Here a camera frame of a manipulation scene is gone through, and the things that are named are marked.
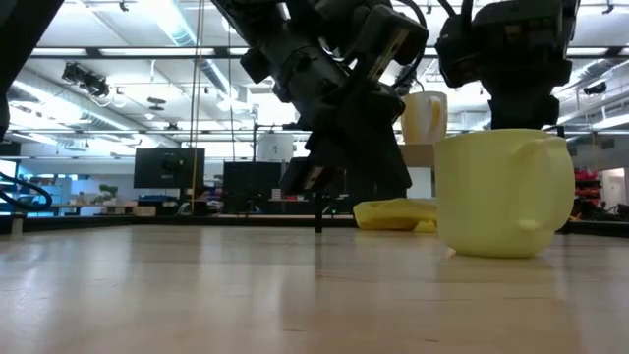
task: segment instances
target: yellow plastic mug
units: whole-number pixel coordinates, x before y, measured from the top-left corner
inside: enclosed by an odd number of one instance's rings
[[[435,145],[437,232],[457,253],[532,257],[570,216],[574,169],[564,139],[505,129]]]

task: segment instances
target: ceiling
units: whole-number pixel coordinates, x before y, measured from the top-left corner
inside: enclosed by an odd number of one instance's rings
[[[57,17],[41,39],[38,47],[173,47],[172,36],[167,35],[167,28],[174,25],[167,24],[177,17],[172,11],[156,11],[160,4],[170,0],[127,0],[129,12],[122,12],[117,0],[66,0]],[[245,41],[237,34],[230,33],[223,25],[218,11],[206,1],[205,10],[200,12],[200,1],[178,1],[182,19],[187,22],[193,32],[202,33],[197,43],[203,46],[246,46]],[[427,11],[430,0],[416,1]],[[426,15],[429,23],[430,40],[434,44],[440,28],[445,21],[445,13],[436,4],[432,12]],[[492,1],[477,1],[477,9]],[[455,6],[461,0],[450,1]],[[582,9],[578,17],[578,26],[572,46],[611,46],[629,43],[629,0],[614,1],[616,10],[603,15],[606,8],[605,1],[582,0]],[[414,15],[404,6],[396,9]],[[204,21],[198,28],[198,19],[202,15]],[[65,65],[68,62],[79,63],[83,68],[106,77],[112,94],[106,99],[92,99],[86,92],[75,86],[67,86],[61,79]],[[232,142],[231,129],[247,131],[236,132],[237,141],[247,141],[252,137],[251,129],[254,125],[251,114],[252,104],[259,105],[261,124],[282,124],[296,120],[296,114],[290,108],[283,108],[279,100],[270,93],[271,81],[255,85],[247,73],[240,66],[238,59],[211,59],[214,71],[224,77],[226,83],[237,96],[230,111],[229,101],[217,88],[215,82],[204,74],[195,78],[195,65],[188,59],[158,59],[154,62],[145,59],[107,60],[107,59],[29,59],[19,80],[35,89],[40,89],[56,95],[56,99],[78,105],[83,111],[97,111],[89,114],[87,119],[107,121],[109,128],[120,129],[116,124],[134,130],[163,130],[169,124],[177,124],[180,129],[191,129],[191,117],[198,117],[199,123],[192,124],[193,128],[212,132],[224,131],[224,134],[199,135],[200,141]],[[575,74],[579,69],[591,63],[592,60],[575,62]],[[382,80],[392,83],[399,71],[399,66],[392,64],[384,73]],[[419,68],[420,81],[426,90],[446,92],[449,106],[449,127],[453,130],[480,129],[487,118],[487,100],[489,96],[479,83],[472,83],[459,89],[448,88],[439,75],[438,63],[433,59],[425,59]],[[147,100],[150,97],[166,101],[161,105],[163,110],[153,111],[153,105]],[[567,95],[566,102],[574,97]],[[193,105],[193,99],[199,104]],[[62,128],[77,129],[73,125],[60,123]],[[46,135],[55,140],[55,135]],[[71,135],[64,135],[64,139],[72,139]],[[90,134],[78,135],[75,139],[90,140],[98,137]],[[24,138],[13,137],[16,141],[28,141]],[[155,145],[179,144],[187,141],[189,136],[168,136],[155,138]]]

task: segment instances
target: black monitor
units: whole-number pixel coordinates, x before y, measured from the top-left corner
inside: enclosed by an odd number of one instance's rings
[[[202,188],[204,172],[204,148],[138,148],[134,188]]]

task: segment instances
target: computer monitor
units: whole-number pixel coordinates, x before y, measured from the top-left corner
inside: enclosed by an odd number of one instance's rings
[[[202,188],[204,172],[204,148],[138,148],[134,188]]]

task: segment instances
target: yellow mug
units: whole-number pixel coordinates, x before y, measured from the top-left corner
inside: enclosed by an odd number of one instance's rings
[[[532,257],[570,216],[574,168],[564,139],[505,129],[434,148],[437,232],[457,253]]]

